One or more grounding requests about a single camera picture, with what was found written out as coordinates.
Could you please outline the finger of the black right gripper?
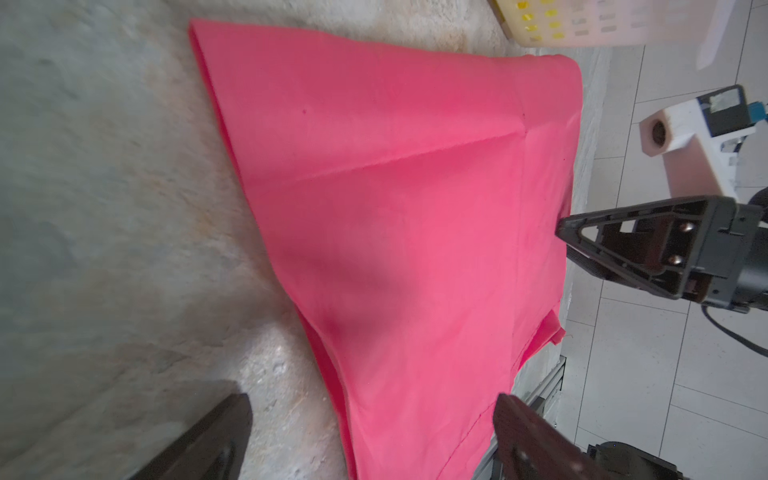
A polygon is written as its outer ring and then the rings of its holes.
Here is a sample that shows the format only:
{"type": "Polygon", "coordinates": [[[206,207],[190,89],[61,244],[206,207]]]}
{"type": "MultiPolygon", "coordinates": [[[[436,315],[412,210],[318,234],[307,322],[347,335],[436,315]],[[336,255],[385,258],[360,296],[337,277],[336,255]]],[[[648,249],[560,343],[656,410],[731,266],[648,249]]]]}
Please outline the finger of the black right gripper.
{"type": "Polygon", "coordinates": [[[591,275],[672,300],[705,300],[719,273],[705,246],[730,234],[730,197],[681,197],[566,217],[556,236],[591,275]]]}

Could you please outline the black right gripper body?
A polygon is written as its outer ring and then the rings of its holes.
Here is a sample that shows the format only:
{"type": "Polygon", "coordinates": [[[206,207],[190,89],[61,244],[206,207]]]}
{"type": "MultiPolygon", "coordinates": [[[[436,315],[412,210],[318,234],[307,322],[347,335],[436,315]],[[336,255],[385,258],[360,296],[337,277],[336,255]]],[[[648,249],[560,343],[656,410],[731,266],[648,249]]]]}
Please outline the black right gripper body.
{"type": "Polygon", "coordinates": [[[767,309],[767,190],[748,203],[707,199],[703,242],[691,271],[692,300],[747,313],[767,309]]]}

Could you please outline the pink raincoat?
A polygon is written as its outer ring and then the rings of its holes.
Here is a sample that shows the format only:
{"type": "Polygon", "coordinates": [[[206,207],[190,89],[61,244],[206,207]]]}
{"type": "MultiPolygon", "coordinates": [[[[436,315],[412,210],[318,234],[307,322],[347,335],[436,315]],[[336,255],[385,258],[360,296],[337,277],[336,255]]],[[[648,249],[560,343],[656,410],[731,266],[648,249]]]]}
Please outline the pink raincoat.
{"type": "Polygon", "coordinates": [[[562,55],[194,19],[242,190],[352,479],[468,479],[558,318],[583,101],[562,55]]]}

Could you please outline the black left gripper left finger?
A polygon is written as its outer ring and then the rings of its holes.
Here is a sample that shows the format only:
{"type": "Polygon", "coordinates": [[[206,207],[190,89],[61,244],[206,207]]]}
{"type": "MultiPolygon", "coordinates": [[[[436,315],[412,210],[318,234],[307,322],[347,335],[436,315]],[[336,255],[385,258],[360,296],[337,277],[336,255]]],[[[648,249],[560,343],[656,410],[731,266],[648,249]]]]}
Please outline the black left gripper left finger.
{"type": "Polygon", "coordinates": [[[231,394],[131,476],[140,479],[236,480],[253,424],[249,396],[231,394]]]}

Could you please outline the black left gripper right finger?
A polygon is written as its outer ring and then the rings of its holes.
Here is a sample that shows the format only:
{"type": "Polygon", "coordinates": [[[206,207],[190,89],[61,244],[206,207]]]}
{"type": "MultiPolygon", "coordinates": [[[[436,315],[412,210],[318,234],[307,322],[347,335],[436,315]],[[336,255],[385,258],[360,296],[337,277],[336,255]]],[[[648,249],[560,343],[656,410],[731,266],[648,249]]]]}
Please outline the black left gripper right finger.
{"type": "Polygon", "coordinates": [[[518,397],[500,394],[493,412],[505,479],[588,480],[609,475],[518,397]]]}

